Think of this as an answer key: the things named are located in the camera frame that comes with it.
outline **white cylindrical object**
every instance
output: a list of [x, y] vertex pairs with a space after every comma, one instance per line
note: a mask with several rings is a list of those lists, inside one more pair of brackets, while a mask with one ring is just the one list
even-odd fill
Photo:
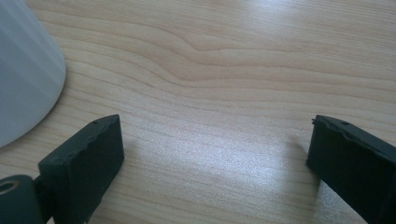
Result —
[[64, 56], [33, 12], [0, 0], [0, 147], [50, 112], [64, 79]]

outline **hole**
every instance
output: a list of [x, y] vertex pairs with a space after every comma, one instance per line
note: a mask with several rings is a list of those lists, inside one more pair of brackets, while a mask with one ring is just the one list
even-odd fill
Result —
[[0, 195], [14, 190], [20, 182], [18, 180], [8, 180], [0, 184]]

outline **wood grain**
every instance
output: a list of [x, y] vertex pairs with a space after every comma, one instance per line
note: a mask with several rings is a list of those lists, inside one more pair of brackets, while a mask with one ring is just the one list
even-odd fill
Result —
[[0, 177], [120, 114], [125, 163], [91, 223], [364, 223], [304, 161], [316, 114], [396, 145], [394, 1], [38, 1], [64, 91]]

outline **black clamp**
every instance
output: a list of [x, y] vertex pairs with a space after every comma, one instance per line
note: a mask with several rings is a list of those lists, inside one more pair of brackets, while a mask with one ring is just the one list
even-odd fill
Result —
[[396, 223], [396, 147], [340, 119], [313, 123], [307, 166], [368, 223]]
[[0, 180], [0, 224], [88, 222], [123, 159], [119, 115], [91, 122], [38, 164], [35, 180]]

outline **wooden table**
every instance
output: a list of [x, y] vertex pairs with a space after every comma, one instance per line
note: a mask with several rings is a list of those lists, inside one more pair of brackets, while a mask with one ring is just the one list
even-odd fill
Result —
[[59, 102], [1, 178], [120, 114], [125, 162], [90, 223], [364, 223], [306, 166], [316, 114], [396, 145], [396, 2], [38, 1]]

